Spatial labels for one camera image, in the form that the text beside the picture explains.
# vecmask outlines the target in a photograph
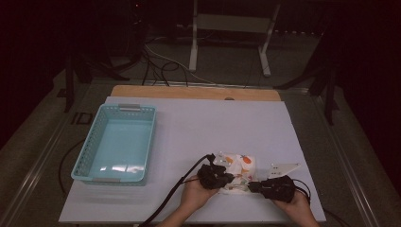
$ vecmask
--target gray floor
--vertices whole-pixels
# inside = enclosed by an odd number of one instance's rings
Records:
[[[217,46],[202,43],[198,70],[186,73],[190,85],[253,87],[269,89],[299,76],[319,39],[302,35],[274,35],[268,52],[271,78],[261,75],[257,43]],[[148,48],[159,55],[188,65],[190,40],[158,39]],[[163,60],[152,59],[162,66]],[[139,62],[122,73],[140,84],[147,65]],[[55,78],[55,89],[40,103],[0,152],[0,226],[68,226],[58,223],[65,197],[58,181],[61,159],[68,149],[85,138],[89,125],[71,124],[74,113],[95,114],[115,84],[97,72],[92,84],[76,83],[76,104],[63,113],[65,100],[57,98],[63,88],[63,73]],[[185,85],[183,70],[166,72],[170,85]],[[160,80],[156,85],[164,85]],[[153,84],[150,70],[146,84]],[[280,91],[320,193],[322,206],[350,226],[401,226],[401,201],[392,188],[369,141],[344,100],[340,88],[333,112],[335,125],[322,115],[322,100],[309,96],[310,81]],[[61,181],[68,192],[70,172],[78,156],[77,146],[61,167]],[[322,226],[341,226],[327,216]]]

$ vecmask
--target dark background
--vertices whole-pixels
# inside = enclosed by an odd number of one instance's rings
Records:
[[[131,1],[130,8],[127,2],[0,1],[0,148],[51,91],[52,78],[64,69],[68,54],[84,52],[107,62],[109,56],[135,55],[141,48],[139,28],[133,26],[138,20],[171,37],[177,24],[191,24],[191,1]],[[216,12],[219,4],[232,14],[247,13],[243,1],[204,0],[200,10]],[[400,5],[396,0],[287,0],[275,28],[280,33],[323,35],[307,69],[327,58],[340,63],[337,84],[399,193]],[[263,8],[255,9],[255,16],[259,13]],[[123,32],[127,27],[129,34]],[[134,43],[128,49],[120,42],[125,36]]]

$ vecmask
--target white tabletop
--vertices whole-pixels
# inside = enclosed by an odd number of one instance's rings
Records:
[[[140,223],[159,207],[169,190],[199,158],[221,151],[254,156],[260,181],[266,180],[272,163],[301,164],[288,176],[309,186],[312,212],[317,221],[325,221],[284,102],[114,96],[108,97],[106,102],[157,107],[148,182],[145,186],[102,186],[74,181],[60,222]],[[180,187],[155,222],[163,220],[177,207],[181,192]],[[279,223],[289,220],[261,194],[217,194],[187,222]]]

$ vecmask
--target plastic basket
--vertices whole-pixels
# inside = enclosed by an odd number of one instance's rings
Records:
[[[145,185],[156,108],[103,104],[71,173],[75,180],[103,185]]]

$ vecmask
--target hand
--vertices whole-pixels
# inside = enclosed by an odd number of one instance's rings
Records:
[[[303,227],[319,226],[310,210],[309,202],[302,192],[295,190],[294,198],[290,203],[284,201],[273,201],[273,203],[286,212],[286,214],[298,225]]]
[[[195,212],[206,204],[206,202],[214,196],[218,189],[205,189],[201,185],[197,176],[192,176],[185,183],[183,194],[181,196],[180,208],[184,208],[188,211]]]

